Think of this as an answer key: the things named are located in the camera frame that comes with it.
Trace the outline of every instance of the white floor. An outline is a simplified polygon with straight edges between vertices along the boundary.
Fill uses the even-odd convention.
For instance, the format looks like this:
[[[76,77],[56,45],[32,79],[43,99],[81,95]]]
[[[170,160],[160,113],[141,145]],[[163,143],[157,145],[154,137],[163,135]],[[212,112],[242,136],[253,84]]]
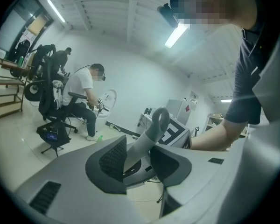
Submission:
[[[0,119],[0,179],[11,191],[15,191],[29,177],[56,158],[54,150],[41,154],[49,145],[39,137],[36,128],[45,121],[42,120],[38,107],[32,105],[24,100],[23,112]],[[79,133],[70,132],[72,140],[63,146],[64,150],[58,151],[58,155],[94,143],[85,139],[85,125],[76,119],[71,119],[71,122],[78,127]],[[123,134],[107,126],[99,132],[104,140]],[[126,136],[128,143],[134,142],[130,135]],[[157,204],[156,201],[161,193],[162,185],[146,182],[143,186],[128,190],[127,196],[144,217],[156,220],[161,208],[161,203]]]

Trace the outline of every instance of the shoe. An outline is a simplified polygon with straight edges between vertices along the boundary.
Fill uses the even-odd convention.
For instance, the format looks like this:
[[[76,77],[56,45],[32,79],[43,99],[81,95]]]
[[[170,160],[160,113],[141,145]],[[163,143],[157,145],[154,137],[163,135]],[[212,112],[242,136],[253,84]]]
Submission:
[[[89,135],[86,137],[86,139],[87,139],[88,141],[95,141],[95,142],[98,141],[98,138],[99,138],[99,136],[98,136],[97,134],[95,134],[93,137],[91,137],[91,136],[89,136]]]

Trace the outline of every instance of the ceiling light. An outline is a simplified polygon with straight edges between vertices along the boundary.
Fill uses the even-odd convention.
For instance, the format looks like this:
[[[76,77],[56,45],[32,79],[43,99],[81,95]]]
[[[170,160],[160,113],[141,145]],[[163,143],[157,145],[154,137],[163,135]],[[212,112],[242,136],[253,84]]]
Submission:
[[[54,10],[54,12],[57,14],[57,16],[60,18],[60,20],[62,22],[65,22],[65,19],[63,19],[63,17],[60,15],[60,13],[57,11],[56,7],[54,6],[54,4],[51,2],[51,0],[47,0],[47,2],[49,3],[49,5],[51,6],[51,8]]]
[[[174,31],[166,41],[165,46],[171,48],[176,43],[176,41],[181,37],[181,35],[188,29],[189,26],[190,25],[179,23],[178,28],[174,29]]]
[[[221,99],[222,103],[230,103],[232,99]]]

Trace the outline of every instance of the black baseboard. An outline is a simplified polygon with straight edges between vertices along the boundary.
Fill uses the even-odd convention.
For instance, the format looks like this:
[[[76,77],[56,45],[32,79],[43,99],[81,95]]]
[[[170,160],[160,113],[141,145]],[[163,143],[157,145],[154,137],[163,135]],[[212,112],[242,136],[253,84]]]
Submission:
[[[141,136],[141,134],[138,134],[138,133],[135,133],[135,132],[132,132],[132,131],[130,131],[130,130],[127,130],[127,129],[125,129],[125,128],[123,128],[123,127],[120,127],[120,126],[118,126],[118,125],[116,125],[119,129],[121,129],[121,131],[123,132],[123,133],[126,133],[126,134],[128,134],[128,135],[131,135],[131,136],[136,136],[136,137],[140,137]]]

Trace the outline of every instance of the ceiling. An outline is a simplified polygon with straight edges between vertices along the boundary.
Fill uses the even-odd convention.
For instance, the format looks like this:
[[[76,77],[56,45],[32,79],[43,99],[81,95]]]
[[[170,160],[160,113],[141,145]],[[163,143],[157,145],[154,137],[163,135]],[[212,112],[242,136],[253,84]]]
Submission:
[[[47,8],[45,1],[40,0]],[[214,102],[231,97],[235,61],[241,43],[240,29],[233,25],[219,29],[190,27],[168,49],[164,44],[173,29],[156,10],[168,1],[52,0],[67,25],[73,29],[100,30],[138,45],[141,54],[155,62],[173,66],[186,75],[196,74],[203,80]]]

